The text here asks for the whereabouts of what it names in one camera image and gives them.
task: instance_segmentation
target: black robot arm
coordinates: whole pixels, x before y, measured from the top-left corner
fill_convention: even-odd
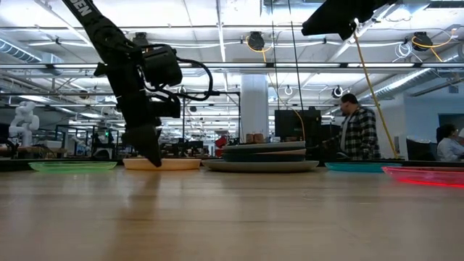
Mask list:
[[[168,45],[138,46],[129,41],[113,22],[101,14],[92,0],[63,2],[84,27],[104,62],[99,63],[95,75],[106,75],[117,97],[117,108],[126,121],[123,142],[132,145],[154,165],[160,166],[160,130],[157,129],[161,126],[160,117],[181,116],[179,96],[204,101],[210,95],[215,95],[211,72],[201,62],[177,58],[175,50]],[[178,60],[207,71],[210,86],[205,97],[173,94],[163,89],[181,83],[182,72]],[[147,88],[145,81],[154,88]],[[146,90],[160,92],[164,96],[154,94],[161,101],[152,102]]]

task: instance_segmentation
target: yellow cable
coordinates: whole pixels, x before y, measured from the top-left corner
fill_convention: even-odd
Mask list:
[[[266,52],[269,51],[271,48],[273,48],[272,46],[269,46],[269,48],[267,48],[266,50],[261,50],[261,51],[256,51],[254,50],[248,43],[248,40],[249,40],[249,36],[246,37],[245,39],[245,42],[246,42],[246,45],[248,46],[248,48],[254,52],[258,52],[258,53],[262,53],[262,57],[264,58],[264,62],[267,62],[266,61]]]
[[[438,48],[438,47],[442,47],[444,45],[447,45],[450,43],[450,41],[452,40],[452,36],[455,34],[455,30],[451,30],[451,37],[449,37],[448,41],[444,42],[444,43],[441,43],[439,45],[435,45],[435,46],[427,46],[427,45],[424,45],[424,44],[420,44],[420,43],[416,43],[414,42],[414,40],[417,38],[417,37],[413,37],[411,39],[412,43],[415,44],[416,46],[420,46],[420,47],[423,47],[423,48]]]
[[[382,110],[381,110],[381,108],[380,108],[380,104],[378,103],[376,93],[374,92],[374,88],[372,87],[372,83],[370,82],[370,78],[369,78],[369,74],[368,74],[368,69],[367,69],[366,66],[365,66],[364,57],[363,57],[363,53],[361,52],[361,46],[360,46],[359,39],[357,38],[356,33],[354,33],[354,35],[355,35],[355,40],[356,40],[357,51],[358,51],[358,53],[359,53],[359,55],[360,55],[360,59],[361,59],[361,63],[362,63],[362,68],[364,69],[365,79],[366,79],[367,82],[368,82],[370,92],[372,93],[372,97],[373,97],[373,99],[374,99],[374,102],[376,103],[376,107],[377,107],[377,110],[378,110],[378,114],[380,115],[380,118],[381,118],[381,120],[382,120],[382,124],[384,125],[384,130],[385,130],[386,136],[387,136],[387,138],[389,139],[389,143],[390,143],[391,150],[393,151],[393,155],[394,155],[395,159],[397,159],[397,158],[398,158],[398,153],[397,153],[396,149],[394,148],[393,140],[392,140],[392,137],[390,136],[389,129],[386,127],[384,114],[382,113]]]
[[[269,80],[270,80],[270,84],[271,84],[271,85],[274,87],[274,89],[275,89],[275,92],[278,94],[278,89],[277,89],[277,87],[276,87],[276,86],[274,86],[273,80],[270,78],[270,76],[269,76]],[[298,118],[299,118],[299,121],[300,121],[300,122],[301,122],[301,124],[302,124],[302,131],[303,131],[303,141],[306,141],[306,134],[305,134],[305,124],[304,124],[304,122],[303,122],[303,118],[302,118],[302,117],[299,115],[299,113],[298,113],[298,112],[297,112],[297,111],[296,111],[294,108],[292,108],[292,107],[290,107],[290,106],[287,106],[287,105],[285,105],[285,102],[283,102],[283,101],[282,101],[282,99],[281,99],[281,96],[280,96],[280,95],[277,95],[277,97],[278,97],[279,101],[281,101],[281,103],[282,103],[282,104],[283,104],[285,107],[287,107],[287,108],[290,108],[291,110],[293,110],[293,111],[295,112],[295,114],[298,116]]]
[[[440,56],[436,53],[436,51],[435,51],[433,48],[430,48],[430,50],[432,50],[432,52],[435,54],[435,57],[436,57],[440,62],[443,62],[442,58],[440,58]]]

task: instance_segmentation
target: computer monitor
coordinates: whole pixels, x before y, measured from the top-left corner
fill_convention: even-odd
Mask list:
[[[203,141],[189,141],[188,142],[188,147],[189,148],[203,149]]]
[[[320,135],[321,115],[319,110],[297,111],[304,122],[306,137],[318,137]],[[303,137],[302,122],[294,110],[276,110],[275,135],[277,137]]]
[[[9,125],[0,123],[0,138],[9,137]]]

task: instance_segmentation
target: woman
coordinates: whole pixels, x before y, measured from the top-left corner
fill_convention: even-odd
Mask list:
[[[464,146],[457,141],[457,129],[452,124],[446,124],[436,129],[438,158],[442,162],[457,162],[464,155]]]

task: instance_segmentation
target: teal plate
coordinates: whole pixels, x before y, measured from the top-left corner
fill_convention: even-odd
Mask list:
[[[402,167],[397,163],[326,163],[329,170],[351,173],[383,173],[383,167]]]
[[[117,162],[31,162],[33,170],[48,173],[83,173],[111,170]]]

